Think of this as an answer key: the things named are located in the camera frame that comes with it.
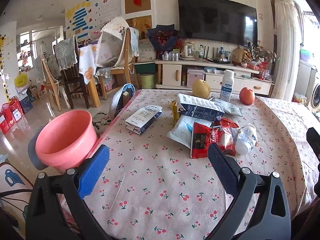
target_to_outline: white plastic bottle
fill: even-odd
[[[220,99],[226,102],[230,102],[233,84],[235,82],[235,73],[232,70],[226,69],[224,71],[224,76],[222,79],[221,91],[220,91]]]
[[[236,138],[235,150],[240,155],[248,154],[257,144],[257,129],[248,123],[240,128]]]
[[[203,46],[202,46],[202,44],[200,44],[200,47],[199,47],[199,58],[203,58],[203,57],[204,57]]]

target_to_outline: pink storage box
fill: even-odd
[[[187,68],[187,87],[191,88],[193,82],[197,79],[204,80],[204,70],[201,67],[188,67]]]

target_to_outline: tv stand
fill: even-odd
[[[233,70],[236,74],[232,91],[232,93],[234,94],[239,94],[242,88],[248,87],[256,94],[270,97],[274,87],[274,82],[260,80],[252,77],[250,79],[242,77],[242,75],[251,76],[251,74],[259,74],[259,71],[234,66],[233,64],[209,63],[206,60],[155,60],[155,63],[158,66],[158,83],[156,84],[157,89],[192,90],[192,88],[187,87],[186,84],[181,85],[182,68],[186,65]],[[223,75],[221,74],[205,72],[204,80],[210,85],[212,92],[220,92],[222,78]]]

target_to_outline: white tablecloth with orange print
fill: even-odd
[[[110,160],[84,200],[116,239],[205,239],[233,199],[208,158],[191,159],[190,149],[166,137],[173,122],[170,102],[178,93],[191,94],[141,90],[99,142],[109,147]],[[245,106],[238,95],[232,96],[231,103],[243,109],[244,117],[237,118],[239,126],[253,123],[259,140],[259,147],[246,156],[236,155],[236,161],[257,174],[277,171],[295,216],[315,198],[318,160],[306,132],[312,126],[320,131],[320,123],[297,103],[256,98]],[[161,105],[163,113],[143,135],[127,130],[124,120],[148,104]],[[248,225],[257,198],[255,194],[238,232]]]
[[[79,73],[84,76],[85,84],[89,84],[96,73],[95,58],[97,45],[87,45],[79,48]]]

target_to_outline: television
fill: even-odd
[[[230,0],[178,0],[180,37],[257,45],[255,8]]]

